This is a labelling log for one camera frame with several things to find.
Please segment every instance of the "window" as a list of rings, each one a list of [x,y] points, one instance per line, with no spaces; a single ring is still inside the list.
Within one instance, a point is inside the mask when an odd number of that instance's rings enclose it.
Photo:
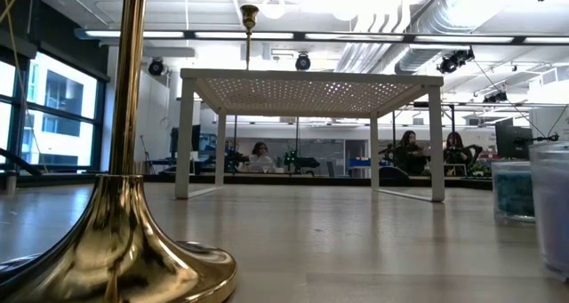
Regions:
[[[12,96],[14,91],[14,78],[16,77],[16,68],[0,62],[0,94]]]
[[[0,148],[8,148],[8,133],[10,130],[10,118],[12,114],[12,106],[0,103]],[[6,163],[3,156],[0,156],[0,163]]]
[[[30,61],[28,75],[21,157],[32,164],[92,165],[97,80],[42,53]]]

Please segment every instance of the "security camera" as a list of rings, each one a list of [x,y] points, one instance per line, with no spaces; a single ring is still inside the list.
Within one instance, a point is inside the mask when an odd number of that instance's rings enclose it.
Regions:
[[[310,68],[309,55],[306,53],[300,53],[298,59],[296,59],[296,64],[294,65],[297,71],[306,71]]]
[[[153,58],[148,66],[148,72],[151,76],[163,76],[168,73],[168,67],[164,64],[163,58]]]

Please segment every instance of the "ceiling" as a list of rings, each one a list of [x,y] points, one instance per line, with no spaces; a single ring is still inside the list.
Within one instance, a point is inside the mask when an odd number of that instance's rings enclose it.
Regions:
[[[84,28],[118,29],[122,11],[122,0],[43,0],[53,8],[67,15]],[[357,31],[369,19],[366,11],[384,11],[387,18],[393,13],[386,5],[390,0],[276,0],[278,4],[265,4],[268,0],[148,0],[146,29],[206,29],[240,30],[238,8],[243,4],[257,4],[261,11],[256,30],[281,31]],[[409,4],[409,16],[428,0],[405,0]],[[566,35],[569,31],[569,0],[499,0],[500,10],[472,33],[490,34],[555,34]],[[482,9],[485,2],[473,4],[468,11],[458,13],[468,18]],[[359,15],[353,9],[359,9]],[[191,47],[196,50],[195,58],[176,58],[170,60],[182,67],[207,68],[209,64],[219,68],[219,57],[224,61],[243,59],[243,43],[227,42],[219,44],[211,41],[146,41],[146,46]],[[252,49],[257,56],[258,66],[271,69],[294,69],[296,58],[291,55],[269,55],[270,63],[261,61],[263,51],[269,49],[289,49],[295,52],[308,52],[315,70],[332,70],[342,60],[346,52],[345,44],[330,43],[269,43],[256,44]],[[569,63],[569,47],[531,47],[531,46],[474,46],[476,60],[494,83],[507,81],[509,91],[527,91],[528,80],[539,76],[556,64]],[[438,74],[434,58],[421,68],[420,74]],[[477,92],[492,86],[488,78],[481,74],[480,68],[469,63],[454,74],[445,76],[444,90],[449,93]]]

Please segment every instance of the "perforated tabletop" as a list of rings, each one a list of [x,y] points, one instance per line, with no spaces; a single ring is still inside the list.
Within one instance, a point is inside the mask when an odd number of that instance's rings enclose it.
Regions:
[[[182,69],[214,111],[241,116],[385,115],[440,88],[439,76]]]

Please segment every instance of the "plastic container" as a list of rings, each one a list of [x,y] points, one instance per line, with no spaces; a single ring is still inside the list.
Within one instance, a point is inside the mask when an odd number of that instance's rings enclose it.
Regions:
[[[545,266],[569,278],[569,143],[530,147],[535,218]]]
[[[494,217],[535,222],[529,162],[493,162]]]

